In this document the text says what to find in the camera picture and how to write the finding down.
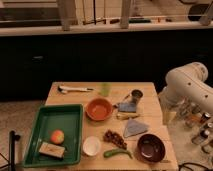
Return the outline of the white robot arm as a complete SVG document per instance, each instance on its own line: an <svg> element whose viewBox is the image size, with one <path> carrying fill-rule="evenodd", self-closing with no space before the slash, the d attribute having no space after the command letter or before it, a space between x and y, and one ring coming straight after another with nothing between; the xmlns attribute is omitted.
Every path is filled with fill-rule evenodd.
<svg viewBox="0 0 213 171"><path fill-rule="evenodd" d="M213 114L213 87L205 83L207 78L208 69L200 62L174 68L166 74L166 86L158 95L164 124L170 120L170 111L185 99Z"/></svg>

